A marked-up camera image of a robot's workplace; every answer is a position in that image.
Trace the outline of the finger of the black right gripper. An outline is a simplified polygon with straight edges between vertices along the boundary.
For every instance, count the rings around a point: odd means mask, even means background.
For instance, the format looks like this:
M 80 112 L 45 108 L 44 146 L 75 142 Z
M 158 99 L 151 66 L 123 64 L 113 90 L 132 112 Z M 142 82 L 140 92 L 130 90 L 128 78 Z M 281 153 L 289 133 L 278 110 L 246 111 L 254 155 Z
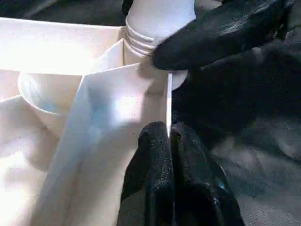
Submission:
M 121 7 L 121 12 L 123 15 L 127 15 L 134 0 L 123 0 L 122 7 Z
M 284 34 L 290 0 L 227 0 L 159 44 L 152 54 L 161 70 L 188 70 L 263 45 Z

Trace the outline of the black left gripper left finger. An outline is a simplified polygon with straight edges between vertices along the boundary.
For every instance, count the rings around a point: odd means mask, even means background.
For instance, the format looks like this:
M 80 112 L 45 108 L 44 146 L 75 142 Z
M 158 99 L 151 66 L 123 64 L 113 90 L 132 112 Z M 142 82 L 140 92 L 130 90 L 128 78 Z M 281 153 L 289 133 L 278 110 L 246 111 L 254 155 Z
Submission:
M 124 176 L 119 225 L 173 226 L 174 174 L 163 122 L 146 125 Z

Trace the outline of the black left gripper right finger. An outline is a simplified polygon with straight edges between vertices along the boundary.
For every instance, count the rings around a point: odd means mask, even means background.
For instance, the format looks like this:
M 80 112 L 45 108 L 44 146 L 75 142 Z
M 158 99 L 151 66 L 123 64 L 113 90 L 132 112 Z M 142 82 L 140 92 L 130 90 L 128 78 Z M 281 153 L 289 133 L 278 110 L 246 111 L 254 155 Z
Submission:
M 174 124 L 171 150 L 178 225 L 243 226 L 225 174 L 196 132 L 183 123 Z

